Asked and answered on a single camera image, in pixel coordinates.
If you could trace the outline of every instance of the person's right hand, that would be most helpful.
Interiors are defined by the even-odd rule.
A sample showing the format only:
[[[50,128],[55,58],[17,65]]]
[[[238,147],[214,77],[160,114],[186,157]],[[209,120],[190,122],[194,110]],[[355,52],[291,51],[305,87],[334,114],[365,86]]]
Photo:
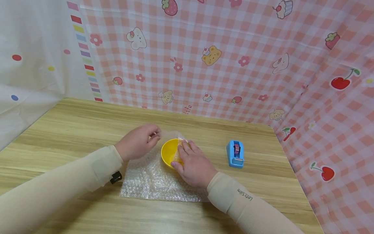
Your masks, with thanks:
[[[178,145],[179,157],[183,166],[178,162],[171,162],[171,166],[182,176],[187,184],[206,189],[218,171],[206,158],[204,153],[193,141],[183,140],[182,145]]]

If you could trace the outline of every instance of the arm sleeve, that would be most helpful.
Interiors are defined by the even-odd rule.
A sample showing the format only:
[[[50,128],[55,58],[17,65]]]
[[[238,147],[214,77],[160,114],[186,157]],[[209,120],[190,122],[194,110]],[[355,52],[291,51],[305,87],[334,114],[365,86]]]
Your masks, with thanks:
[[[303,233],[281,212],[224,173],[213,177],[207,191],[211,203],[228,214],[246,234]]]
[[[122,166],[114,146],[53,169],[0,196],[0,234],[35,232],[72,199],[104,186]]]

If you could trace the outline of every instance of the flower print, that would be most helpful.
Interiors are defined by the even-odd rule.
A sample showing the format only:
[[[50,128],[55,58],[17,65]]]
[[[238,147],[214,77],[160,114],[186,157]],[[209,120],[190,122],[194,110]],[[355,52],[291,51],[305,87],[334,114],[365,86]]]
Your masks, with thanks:
[[[242,59],[238,61],[240,66],[244,67],[249,64],[249,56],[242,56]]]
[[[374,87],[374,76],[364,79],[361,83],[361,86],[373,88]]]
[[[91,34],[90,37],[91,37],[90,42],[92,44],[95,44],[95,46],[99,46],[102,44],[102,40],[99,34]]]
[[[136,78],[137,78],[137,80],[140,81],[140,82],[145,81],[145,78],[144,78],[144,76],[143,76],[142,74],[136,75]]]
[[[231,2],[231,8],[240,6],[242,4],[242,0],[229,0],[229,2]]]
[[[267,100],[267,94],[265,94],[265,95],[260,95],[260,96],[258,97],[258,99],[259,99],[260,101],[266,101],[266,100]]]
[[[315,121],[313,121],[313,122],[311,122],[310,124],[309,124],[309,129],[313,129],[313,128],[315,128],[317,125],[316,125],[316,122]]]
[[[180,64],[180,63],[175,63],[174,69],[175,69],[176,72],[181,72],[181,71],[183,71],[182,64]]]

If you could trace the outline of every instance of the white backdrop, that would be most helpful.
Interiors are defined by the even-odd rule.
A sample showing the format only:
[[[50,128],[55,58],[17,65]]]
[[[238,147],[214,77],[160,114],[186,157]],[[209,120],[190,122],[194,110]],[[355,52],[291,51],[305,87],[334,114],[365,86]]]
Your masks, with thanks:
[[[1,3],[0,149],[62,98],[94,99],[69,10],[66,1]]]

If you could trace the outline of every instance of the wood grain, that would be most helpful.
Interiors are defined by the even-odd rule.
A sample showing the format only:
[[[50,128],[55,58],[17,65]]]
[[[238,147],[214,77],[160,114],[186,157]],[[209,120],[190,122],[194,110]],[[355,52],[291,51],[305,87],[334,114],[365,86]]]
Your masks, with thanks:
[[[269,126],[73,98],[61,100],[0,152],[0,194],[114,144],[146,122],[193,139],[218,170],[236,178],[305,233],[323,233]],[[228,166],[225,146],[230,140],[244,145],[243,169]],[[121,185],[109,184],[73,201],[38,233],[241,233],[210,203],[121,198]]]

